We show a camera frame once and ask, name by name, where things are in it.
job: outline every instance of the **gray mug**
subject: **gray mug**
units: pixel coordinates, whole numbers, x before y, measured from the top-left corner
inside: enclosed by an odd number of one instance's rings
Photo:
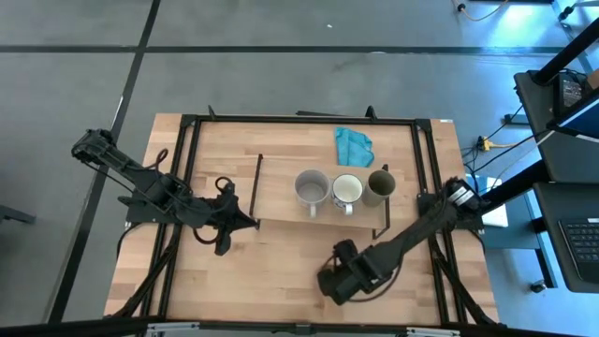
[[[378,206],[383,200],[389,198],[394,190],[395,178],[391,173],[379,169],[368,177],[362,201],[369,207]]]
[[[307,169],[296,178],[296,196],[301,206],[316,217],[316,209],[322,206],[330,194],[330,179],[323,172]]]

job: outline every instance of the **keyboard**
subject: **keyboard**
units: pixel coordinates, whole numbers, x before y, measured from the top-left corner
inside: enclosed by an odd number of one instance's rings
[[[589,219],[563,220],[560,226],[578,277],[583,281],[599,283],[599,222]]]

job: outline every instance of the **mug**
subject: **mug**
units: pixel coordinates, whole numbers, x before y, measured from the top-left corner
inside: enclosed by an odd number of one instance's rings
[[[354,212],[354,203],[362,196],[364,188],[358,177],[352,174],[342,174],[333,182],[333,203],[345,210],[345,215]]]
[[[369,207],[378,206],[383,200],[389,198],[395,190],[395,178],[391,173],[379,169],[373,172],[366,182],[366,189],[362,201]]]
[[[310,210],[310,217],[316,217],[316,209],[322,206],[330,193],[330,180],[323,172],[307,169],[296,178],[296,196],[301,206]]]

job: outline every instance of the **white mug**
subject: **white mug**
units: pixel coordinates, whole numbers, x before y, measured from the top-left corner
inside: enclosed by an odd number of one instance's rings
[[[308,169],[296,178],[296,196],[301,206],[310,210],[310,217],[316,217],[316,209],[325,203],[330,193],[330,180],[323,172]]]
[[[362,196],[364,187],[358,177],[342,174],[335,178],[332,188],[333,203],[345,210],[345,215],[354,213],[354,203]]]

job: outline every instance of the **chair wheel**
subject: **chair wheel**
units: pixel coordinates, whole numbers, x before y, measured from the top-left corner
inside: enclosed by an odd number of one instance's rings
[[[572,7],[566,7],[563,9],[563,12],[560,13],[560,15],[558,16],[558,19],[560,19],[560,21],[565,20],[565,18],[568,17],[568,15],[572,14],[572,12],[574,11],[574,9]]]
[[[547,286],[545,285],[545,280],[536,281],[535,283],[531,284],[530,289],[533,293],[537,294],[547,289]]]

